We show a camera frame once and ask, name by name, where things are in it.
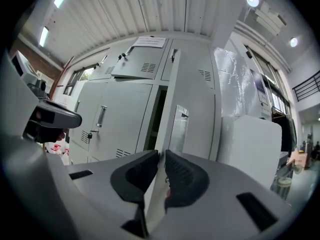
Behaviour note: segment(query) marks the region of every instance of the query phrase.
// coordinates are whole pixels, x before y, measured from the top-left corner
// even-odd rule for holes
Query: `ceiling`
[[[65,0],[58,9],[53,1],[38,0],[24,30],[39,40],[43,26],[47,26],[45,48],[63,63],[111,40],[139,33],[178,31],[211,37],[219,5],[224,3],[223,0]]]
[[[263,2],[268,3],[271,10],[279,13],[286,22],[286,25],[280,29],[278,35],[273,36],[270,31],[257,22],[255,10],[251,10],[245,19],[248,8],[246,5],[243,7],[238,20],[244,22],[266,38],[292,67],[308,48],[312,46],[317,47],[314,34],[289,0],[259,0],[257,9],[261,8]],[[293,37],[298,39],[298,45],[292,48],[290,47],[290,39]]]
[[[320,118],[320,104],[300,111],[299,115],[302,124],[317,122]]]

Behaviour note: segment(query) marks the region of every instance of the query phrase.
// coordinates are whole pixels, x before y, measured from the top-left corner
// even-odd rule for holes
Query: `floor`
[[[320,176],[320,161],[311,163],[311,167],[302,170],[300,174],[293,173],[292,185],[290,187],[286,202],[293,209],[304,206],[312,195]]]

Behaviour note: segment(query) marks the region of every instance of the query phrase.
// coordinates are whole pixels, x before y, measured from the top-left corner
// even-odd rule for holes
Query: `cardboard box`
[[[295,165],[301,165],[303,168],[307,166],[308,162],[308,154],[306,153],[299,153],[296,149],[294,152],[291,153],[291,157],[289,159],[289,163],[294,159]]]

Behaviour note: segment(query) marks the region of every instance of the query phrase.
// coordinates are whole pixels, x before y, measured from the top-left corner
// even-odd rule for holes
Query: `gray locker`
[[[187,53],[176,53],[155,149],[164,151],[173,146],[173,151],[208,159],[215,126],[215,95],[194,67]],[[178,120],[182,123],[176,131]],[[172,145],[177,138],[183,143]]]
[[[85,164],[88,162],[88,151],[71,139],[69,142],[69,158],[73,165]]]
[[[110,79],[111,73],[117,64],[118,56],[125,53],[133,43],[134,40],[130,40],[112,45],[106,52],[107,57],[105,61],[100,66],[96,67],[90,76],[90,80]]]
[[[106,87],[107,83],[104,82],[86,82],[77,100],[76,112],[82,117],[82,123],[78,128],[72,129],[71,139],[86,151],[89,150],[88,134]]]
[[[132,46],[126,58],[122,58],[111,75],[124,78],[155,79],[168,38],[162,48]]]
[[[108,83],[92,126],[92,130],[98,130],[90,140],[92,157],[101,161],[136,152],[151,88],[150,84]]]
[[[166,58],[164,71],[161,80],[169,81],[173,66],[172,56],[175,56],[177,50],[184,52],[188,59],[195,65],[194,70],[202,75],[204,80],[211,88],[215,88],[213,75],[213,66],[210,56],[209,46],[206,43],[191,40],[174,39],[170,52]]]

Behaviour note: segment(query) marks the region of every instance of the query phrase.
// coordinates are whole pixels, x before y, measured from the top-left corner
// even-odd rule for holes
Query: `window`
[[[247,46],[246,48],[248,51],[252,52],[254,55],[253,57],[256,59],[255,63],[259,63],[263,71],[263,73],[261,73],[262,79],[267,89],[269,98],[271,99],[272,96],[272,100],[269,100],[269,102],[272,103],[273,106],[282,113],[291,115],[287,91],[278,70],[276,70],[268,61],[266,61],[255,51],[252,51]]]
[[[271,90],[271,92],[274,107],[282,113],[288,114],[284,98],[278,95],[274,90]]]
[[[74,71],[72,76],[70,77],[70,80],[68,84],[66,85],[63,94],[71,96],[73,89],[76,86],[76,83],[78,81],[85,81],[89,80],[90,75],[95,70],[96,65],[91,65],[84,67],[80,70]]]
[[[252,53],[254,54],[256,60],[258,61],[260,67],[262,68],[262,71],[265,75],[265,77],[274,85],[277,84],[277,81],[275,79],[274,73],[272,72],[273,68],[270,65],[269,62],[267,62],[264,58],[262,58],[259,54],[257,54],[256,52],[252,51]]]

